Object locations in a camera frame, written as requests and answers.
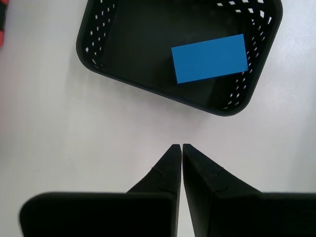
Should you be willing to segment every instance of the white table surface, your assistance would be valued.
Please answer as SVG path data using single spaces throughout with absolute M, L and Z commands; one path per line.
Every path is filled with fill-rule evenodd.
M 0 49 L 0 236 L 48 191 L 126 192 L 173 143 L 191 143 L 265 192 L 316 192 L 316 1 L 283 21 L 248 107 L 222 118 L 86 69 L 86 0 L 12 0 Z M 180 237 L 193 237 L 184 188 Z

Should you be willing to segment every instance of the blue rectangular block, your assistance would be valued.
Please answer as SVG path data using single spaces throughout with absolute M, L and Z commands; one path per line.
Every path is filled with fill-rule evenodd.
M 178 83 L 248 71 L 243 35 L 182 45 L 171 50 Z

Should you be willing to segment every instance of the black basket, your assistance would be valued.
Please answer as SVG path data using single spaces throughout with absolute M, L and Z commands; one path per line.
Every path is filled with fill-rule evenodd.
M 77 53 L 90 70 L 220 116 L 250 101 L 280 0 L 89 0 Z M 244 34 L 249 71 L 177 85 L 171 47 Z

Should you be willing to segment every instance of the blue block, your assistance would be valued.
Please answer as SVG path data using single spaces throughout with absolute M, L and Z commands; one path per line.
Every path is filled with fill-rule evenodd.
M 243 35 L 187 44 L 171 50 L 178 83 L 248 71 Z

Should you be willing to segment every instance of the red object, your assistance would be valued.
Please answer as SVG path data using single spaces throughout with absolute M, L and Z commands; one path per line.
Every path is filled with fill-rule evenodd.
M 3 31 L 0 31 L 0 47 L 1 47 L 2 44 L 3 44 L 3 40 L 4 40 L 4 32 L 3 32 Z
M 9 0 L 0 0 L 3 4 L 8 5 Z

